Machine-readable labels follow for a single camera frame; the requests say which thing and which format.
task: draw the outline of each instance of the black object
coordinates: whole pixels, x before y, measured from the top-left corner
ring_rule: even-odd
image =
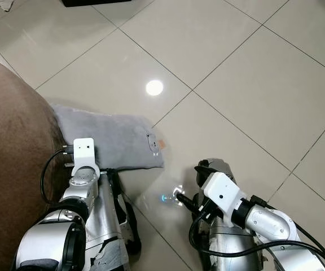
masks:
[[[72,223],[68,229],[62,256],[62,270],[82,270],[85,265],[86,232],[82,225]]]
[[[182,193],[176,194],[178,201],[183,203],[185,207],[194,214],[199,214],[199,208],[194,204],[194,202],[188,197],[184,196]]]
[[[248,216],[249,211],[254,206],[253,203],[247,199],[241,199],[241,204],[238,209],[234,209],[231,215],[231,222],[238,225],[242,229],[245,229],[245,219]]]
[[[39,180],[39,190],[41,192],[41,197],[43,199],[44,202],[46,202],[47,204],[54,204],[54,202],[52,200],[49,200],[46,196],[46,193],[45,193],[45,174],[46,174],[46,170],[47,170],[47,167],[49,166],[49,163],[51,162],[51,160],[57,155],[57,154],[60,154],[62,152],[64,152],[65,149],[61,149],[61,150],[58,150],[57,152],[55,152],[54,154],[51,155],[51,157],[47,160],[45,166],[43,167],[42,169],[42,172],[41,172],[41,178]]]
[[[117,2],[128,2],[131,0],[62,0],[65,7],[89,6]]]
[[[111,185],[113,198],[117,199],[117,197],[122,194],[121,180],[118,171],[112,168],[101,169],[101,171],[107,172],[107,178]]]
[[[131,230],[133,232],[133,237],[134,237],[133,241],[128,240],[128,243],[126,244],[126,250],[128,251],[129,255],[136,255],[141,252],[141,240],[138,233],[138,224],[131,204],[125,202],[125,206],[126,206],[126,211],[128,213],[128,222],[130,224]]]
[[[17,271],[55,271],[59,262],[53,259],[29,260],[21,263]]]
[[[201,188],[209,175],[216,172],[216,169],[209,167],[209,161],[206,159],[200,161],[197,166],[194,168],[197,171],[196,183]]]

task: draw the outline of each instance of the tile floor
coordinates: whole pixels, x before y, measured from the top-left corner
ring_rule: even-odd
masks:
[[[49,101],[143,115],[164,140],[164,169],[122,174],[143,241],[132,270],[201,270],[189,212],[160,198],[192,196],[209,157],[325,245],[325,0],[16,0],[0,62]]]

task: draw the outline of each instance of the cable connector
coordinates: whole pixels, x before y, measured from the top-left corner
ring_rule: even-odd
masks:
[[[255,196],[255,195],[252,195],[251,203],[258,204],[264,208],[267,206],[267,202],[265,200],[259,198],[258,196]]]
[[[73,145],[62,146],[64,152],[63,154],[73,154]]]

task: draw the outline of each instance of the tile grout line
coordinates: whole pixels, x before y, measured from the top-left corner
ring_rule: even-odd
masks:
[[[5,60],[5,62],[14,70],[14,72],[22,79],[22,76],[20,76],[20,74],[16,71],[16,69],[7,61],[7,59],[1,54],[0,52],[0,56]]]
[[[317,196],[319,196],[321,199],[323,199],[325,201],[325,198],[324,197],[322,197],[321,195],[319,195],[318,192],[316,192],[313,188],[311,188],[308,184],[306,184],[300,177],[298,177],[294,173],[292,173],[292,175],[294,175],[298,180],[300,180],[302,183],[304,183],[304,185],[306,185],[311,191],[313,191],[315,194],[317,194]]]
[[[118,28],[118,26],[116,24],[114,24],[109,18],[107,18],[105,15],[103,15],[97,8],[95,8],[93,5],[91,5],[90,7],[92,7],[95,11],[98,12],[98,14],[102,15],[102,17],[104,17],[106,20],[108,20],[110,23],[112,23],[116,28]]]
[[[190,93],[193,91],[190,90],[177,104],[175,104],[160,120],[157,121],[151,128],[154,128],[161,120],[163,120],[164,117],[166,117],[176,106],[178,106]]]
[[[291,172],[291,170],[286,167],[282,162],[280,162],[277,158],[275,158],[271,153],[269,153],[265,148],[263,148],[259,143],[257,143],[253,138],[251,138],[246,132],[244,132],[243,130],[241,130],[238,126],[236,126],[230,119],[228,119],[226,116],[224,116],[223,114],[221,114],[219,112],[219,110],[217,110],[214,106],[212,106],[208,101],[206,101],[202,96],[200,96],[196,91],[192,91],[194,92],[197,96],[199,96],[199,98],[201,98],[205,103],[207,103],[211,108],[213,108],[219,115],[221,115],[224,119],[226,119],[231,125],[233,125],[234,127],[236,127],[239,131],[241,131],[246,137],[248,137],[252,142],[254,142],[256,145],[258,145],[262,150],[264,150],[267,154],[269,154],[274,160],[276,160],[280,165],[282,165],[286,170],[289,171],[289,173]]]
[[[206,78],[208,78],[209,77],[209,75],[211,75],[226,59],[228,59],[238,48],[240,48],[252,35],[254,35],[261,27],[263,27],[264,26],[264,24],[270,19],[270,18],[272,18],[286,3],[288,3],[289,2],[289,0],[287,0],[284,4],[282,4],[268,19],[266,19],[265,21],[264,21],[264,23],[260,23],[259,21],[257,21],[257,20],[255,20],[255,21],[257,21],[258,23],[259,23],[259,27],[252,33],[252,34],[250,34],[240,45],[238,45],[238,47],[237,48],[235,48],[234,49],[234,51],[233,52],[231,52],[226,58],[224,58],[224,60],[223,61],[221,61],[220,62],[220,64],[218,65],[218,66],[216,66],[211,72],[209,72],[208,73],[208,75],[207,76],[205,76],[194,88],[193,88],[193,90],[195,90]]]
[[[307,150],[307,152],[302,157],[302,159],[300,159],[299,162],[297,163],[297,165],[292,169],[292,173],[299,166],[299,164],[303,161],[303,159],[307,156],[307,154],[310,152],[310,150],[315,146],[315,144],[320,140],[320,138],[323,136],[324,133],[325,133],[325,129],[321,132],[321,134],[318,136],[318,138],[313,142],[312,146]]]
[[[2,15],[2,17],[0,18],[0,20],[2,20],[4,17],[9,16],[9,14],[13,13],[14,11],[18,10],[21,6],[23,6],[24,4],[26,4],[27,2],[29,2],[30,0],[26,0],[26,2],[22,3],[20,6],[18,6],[17,8],[15,8],[14,10],[10,10],[10,11],[5,11],[5,14]]]
[[[182,262],[189,268],[189,270],[193,271],[190,266],[181,258],[180,254],[172,247],[172,245],[163,237],[163,235],[155,228],[153,223],[144,215],[144,213],[136,206],[136,204],[127,196],[125,193],[124,195],[129,199],[130,203],[141,213],[141,215],[146,219],[146,221],[153,227],[153,229],[157,232],[157,234],[165,241],[165,243],[175,252],[175,254],[182,260]]]
[[[325,201],[325,198],[322,197],[318,192],[316,192],[312,187],[310,187],[308,184],[306,184],[300,177],[298,177],[294,171],[296,170],[296,168],[300,165],[300,163],[304,160],[304,158],[307,156],[307,154],[310,152],[310,150],[315,146],[315,144],[317,144],[317,142],[320,140],[320,138],[323,136],[323,134],[325,133],[325,129],[324,131],[322,131],[322,133],[319,135],[319,137],[314,141],[314,143],[312,144],[312,146],[309,148],[309,150],[305,153],[305,155],[303,156],[303,158],[297,163],[297,165],[290,171],[289,175],[287,178],[285,178],[285,180],[283,181],[283,183],[277,188],[277,190],[273,193],[273,195],[269,198],[268,202],[273,198],[273,196],[278,192],[278,190],[284,185],[284,183],[286,182],[286,180],[291,176],[294,175],[296,178],[298,178],[302,183],[304,183],[310,190],[312,190],[314,193],[316,193],[320,198],[322,198]]]
[[[258,21],[257,19],[254,19],[253,17],[251,17],[249,14],[245,13],[244,11],[242,11],[240,8],[234,6],[232,3],[230,3],[227,0],[223,0],[224,2],[226,2],[227,4],[229,4],[230,6],[232,6],[233,8],[236,8],[237,10],[239,10],[240,12],[244,13],[245,15],[247,15],[248,17],[250,17],[251,19],[253,19],[254,21],[256,21],[259,24],[262,24],[260,21]]]
[[[141,11],[143,11],[145,8],[147,8],[149,5],[151,5],[152,3],[154,3],[155,2],[155,0],[152,0],[149,4],[147,4],[143,9],[141,9],[141,10],[139,10],[137,13],[135,13],[129,20],[131,20],[133,17],[135,17],[136,15],[138,15]],[[124,24],[126,24],[129,20],[127,20],[126,22],[124,22],[123,24],[121,24],[120,26],[119,26],[119,28],[120,27],[122,27]]]
[[[325,68],[325,65],[323,65],[321,62],[319,62],[318,60],[316,60],[315,58],[313,58],[312,56],[310,56],[309,54],[307,54],[306,52],[304,52],[302,49],[300,49],[299,47],[297,47],[296,45],[294,45],[293,43],[291,43],[290,41],[288,41],[287,39],[283,38],[281,35],[277,34],[276,32],[274,32],[272,29],[270,29],[269,27],[267,27],[266,25],[262,25],[263,27],[265,27],[267,30],[269,30],[270,32],[274,33],[275,35],[277,35],[279,38],[281,38],[282,40],[286,41],[288,44],[290,44],[291,46],[293,46],[294,48],[296,48],[297,50],[299,50],[301,53],[305,54],[306,56],[308,56],[310,59],[314,60],[315,62],[317,62],[318,64],[320,64],[322,67]]]
[[[268,17],[268,19],[266,19],[265,21],[264,21],[264,23],[262,23],[262,25],[264,25],[268,20],[270,20],[270,18],[272,18],[282,7],[284,7],[285,5],[286,5],[286,3],[288,3],[289,2],[289,0],[287,0],[284,4],[282,4],[281,6],[280,6],[280,8],[278,8],[272,15],[270,15],[269,17]]]
[[[133,17],[135,17],[135,15],[139,14],[141,11],[143,11],[145,8],[147,8],[149,5],[151,5],[155,0],[152,0],[149,4],[147,4],[146,6],[144,6],[141,10],[139,10],[138,12],[136,12],[133,16],[131,16],[130,18],[128,18],[125,22],[123,22],[123,24],[121,24],[120,26],[116,25],[115,23],[113,23],[109,18],[107,18],[102,12],[100,12],[97,8],[95,8],[96,5],[91,5],[91,7],[96,10],[98,13],[100,13],[102,16],[104,16],[110,23],[112,23],[114,26],[116,27],[121,27],[124,24],[126,24],[129,20],[131,20]]]
[[[77,59],[79,59],[80,57],[82,57],[84,54],[86,54],[87,52],[89,52],[93,47],[95,47],[97,44],[99,44],[100,42],[102,42],[105,38],[107,38],[108,36],[110,36],[113,32],[115,32],[116,30],[118,30],[118,28],[115,28],[113,31],[111,31],[110,33],[108,33],[105,37],[103,37],[101,40],[99,40],[97,43],[95,43],[94,45],[92,45],[92,47],[88,48],[86,51],[84,51],[81,55],[79,55],[77,58],[73,59],[71,62],[69,62],[68,64],[66,64],[63,68],[61,68],[58,72],[56,72],[55,74],[53,74],[52,76],[50,76],[47,80],[45,80],[42,84],[40,84],[38,87],[35,88],[35,90],[39,89],[42,85],[44,85],[45,83],[47,83],[48,81],[50,81],[53,77],[55,77],[57,74],[59,74],[62,70],[64,70],[65,68],[67,68],[68,66],[70,66],[72,63],[74,63]]]
[[[284,185],[284,183],[286,182],[286,180],[292,175],[292,172],[289,172],[288,176],[284,179],[284,181],[279,185],[279,187],[274,191],[274,193],[272,194],[272,196],[269,197],[269,199],[266,202],[269,202],[274,196],[275,194],[278,192],[278,190]]]
[[[212,71],[210,71],[199,83],[197,83],[197,85],[196,86],[194,86],[192,89],[193,90],[195,90],[202,82],[204,82],[205,81],[205,79],[207,79],[217,68],[219,68],[219,66],[221,65],[221,64],[223,64],[224,62],[225,62],[225,60],[227,60],[233,53],[235,53],[235,51],[237,50],[237,49],[239,49],[251,36],[253,36],[261,27],[262,27],[263,25],[262,24],[260,24],[260,26],[256,29],[256,30],[254,30],[253,31],[253,33],[251,33],[241,44],[239,44],[238,46],[237,46],[237,48],[235,48],[230,54],[228,54],[228,56],[227,57],[225,57],[224,59],[223,59],[223,61],[221,61],[219,64],[218,64],[218,66],[216,66],[215,68],[213,68],[213,70]]]
[[[126,35],[130,40],[132,40],[138,47],[140,47],[146,54],[151,56],[156,62],[158,62],[161,66],[163,66],[168,72],[170,72],[176,79],[178,79],[181,83],[183,83],[186,87],[188,87],[190,90],[192,90],[191,87],[189,87],[183,80],[181,80],[178,76],[175,75],[171,70],[169,70],[165,65],[163,65],[160,61],[158,61],[152,54],[150,54],[147,50],[145,50],[139,43],[137,43],[133,38],[131,38],[128,34],[126,34],[120,27],[118,29],[123,32],[124,35]]]

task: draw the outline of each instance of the white plastic part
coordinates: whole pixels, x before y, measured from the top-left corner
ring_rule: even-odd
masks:
[[[100,169],[95,162],[95,145],[92,138],[76,138],[73,141],[74,168],[71,176],[74,176],[81,167],[90,167],[95,170],[96,176],[100,176]]]
[[[247,195],[222,172],[212,173],[201,188],[204,190],[204,195],[221,209],[225,224],[233,227],[232,212],[241,204],[241,199],[246,198]]]
[[[277,240],[300,241],[294,221],[279,210],[254,206],[245,219],[248,229],[254,230],[262,243]]]

